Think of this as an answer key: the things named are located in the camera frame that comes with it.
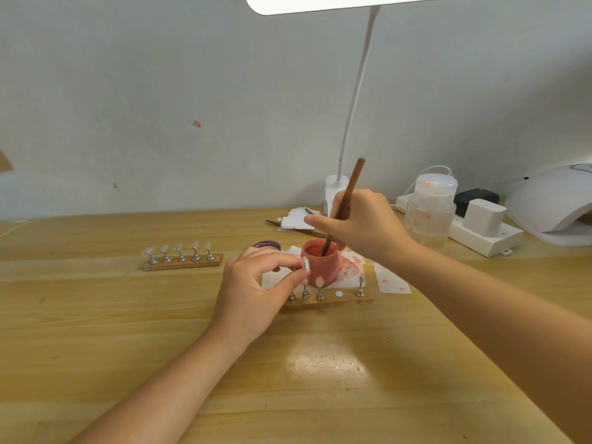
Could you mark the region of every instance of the white desk lamp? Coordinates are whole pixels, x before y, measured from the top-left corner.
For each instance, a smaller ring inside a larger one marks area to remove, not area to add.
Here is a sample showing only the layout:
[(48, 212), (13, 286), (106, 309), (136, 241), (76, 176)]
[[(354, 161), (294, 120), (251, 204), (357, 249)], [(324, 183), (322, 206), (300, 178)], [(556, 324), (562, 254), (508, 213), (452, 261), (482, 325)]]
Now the white desk lamp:
[(345, 123), (345, 131), (343, 133), (343, 141), (341, 143), (341, 152), (339, 153), (339, 163), (337, 165), (337, 174), (328, 176), (325, 180), (325, 214), (329, 215), (333, 199), (336, 193), (345, 190), (349, 179), (343, 175), (343, 159), (345, 150), (347, 149), (347, 141), (349, 139), (349, 130), (352, 126), (353, 114), (356, 111), (356, 104), (358, 103), (358, 96), (360, 87), (362, 86), (362, 79), (364, 78), (364, 71), (366, 70), (366, 63), (368, 62), (368, 51), (370, 50), (370, 43), (372, 41), (372, 32), (374, 30), (374, 22), (380, 10), (380, 5), (392, 5), (395, 3), (418, 2), (425, 0), (246, 0), (251, 9), (262, 15), (275, 14), (293, 14), (296, 12), (311, 12), (315, 10), (328, 9), (344, 9), (347, 7), (362, 7), (371, 6), (370, 17), (368, 18), (368, 28), (366, 29), (366, 40), (364, 42), (364, 50), (362, 51), (362, 59), (360, 60), (360, 67), (358, 69), (358, 78), (356, 80), (355, 88), (353, 89), (353, 97)]

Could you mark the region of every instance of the forearm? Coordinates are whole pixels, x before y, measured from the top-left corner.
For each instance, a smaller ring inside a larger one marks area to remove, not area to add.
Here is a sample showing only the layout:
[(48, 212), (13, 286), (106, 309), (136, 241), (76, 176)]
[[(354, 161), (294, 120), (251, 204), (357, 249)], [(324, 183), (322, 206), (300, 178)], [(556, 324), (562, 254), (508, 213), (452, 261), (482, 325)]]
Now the forearm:
[(244, 349), (204, 333), (191, 347), (100, 417), (73, 444), (168, 444), (179, 440), (205, 398)]
[(423, 247), (383, 263), (429, 298), (574, 442), (592, 436), (592, 321)]

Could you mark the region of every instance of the desk surface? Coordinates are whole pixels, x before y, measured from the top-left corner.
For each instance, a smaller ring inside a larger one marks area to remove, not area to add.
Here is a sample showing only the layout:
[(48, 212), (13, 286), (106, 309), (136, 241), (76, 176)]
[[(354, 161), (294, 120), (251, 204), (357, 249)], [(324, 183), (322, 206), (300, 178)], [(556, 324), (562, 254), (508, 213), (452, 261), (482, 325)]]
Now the desk surface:
[[(306, 236), (263, 222), (287, 210), (0, 224), (0, 442), (68, 440), (200, 334), (221, 268), (144, 273), (142, 249), (211, 241), (228, 258), (262, 239), (299, 246)], [(453, 241), (445, 252), (592, 317), (591, 248), (528, 236), (509, 257)], [(239, 441), (569, 442), (416, 290), (280, 313), (182, 440)]]

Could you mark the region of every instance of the paintbrush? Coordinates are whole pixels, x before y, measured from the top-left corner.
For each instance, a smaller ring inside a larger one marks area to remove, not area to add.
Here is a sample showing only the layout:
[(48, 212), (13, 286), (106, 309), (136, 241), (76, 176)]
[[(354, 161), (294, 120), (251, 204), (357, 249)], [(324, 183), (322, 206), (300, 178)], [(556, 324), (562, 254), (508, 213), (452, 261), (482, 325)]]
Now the paintbrush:
[[(337, 209), (337, 214), (335, 215), (336, 220), (343, 220), (345, 215), (345, 210), (349, 207), (349, 201), (352, 199), (352, 192), (353, 188), (356, 186), (356, 182), (360, 177), (360, 173), (362, 172), (362, 167), (366, 159), (360, 157), (356, 162), (356, 166), (353, 168), (351, 172), (351, 178), (349, 178), (349, 183), (347, 184), (347, 188), (345, 188), (345, 193), (343, 194), (343, 198), (341, 199), (341, 204), (339, 204), (339, 208)], [(331, 246), (331, 241), (333, 238), (329, 236), (327, 241), (325, 241), (325, 246), (323, 246), (323, 252), (321, 253), (321, 257), (327, 255), (327, 251), (329, 250), (329, 246)]]
[[(274, 226), (277, 226), (277, 227), (282, 227), (282, 223), (280, 223), (279, 221), (265, 220), (265, 223), (273, 224)], [(300, 234), (305, 234), (305, 235), (310, 235), (311, 237), (324, 238), (325, 240), (327, 238), (329, 238), (329, 236), (327, 234), (323, 234), (321, 232), (316, 232), (314, 230), (294, 229), (294, 232), (298, 232)]]

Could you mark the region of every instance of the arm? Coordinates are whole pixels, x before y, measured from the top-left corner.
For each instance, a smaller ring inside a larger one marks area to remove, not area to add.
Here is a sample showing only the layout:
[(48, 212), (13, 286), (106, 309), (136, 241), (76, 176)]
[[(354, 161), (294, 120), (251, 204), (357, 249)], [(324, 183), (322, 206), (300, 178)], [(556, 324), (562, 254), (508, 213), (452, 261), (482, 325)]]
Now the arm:
[(306, 222), (414, 285), (575, 443), (591, 441), (592, 321), (420, 246), (379, 193), (355, 191), (345, 221)]
[(257, 280), (278, 266), (300, 265), (297, 257), (255, 248), (229, 261), (212, 320), (201, 337), (72, 443), (177, 442), (216, 383), (265, 331), (290, 292), (308, 274), (304, 269), (295, 270), (268, 291)]

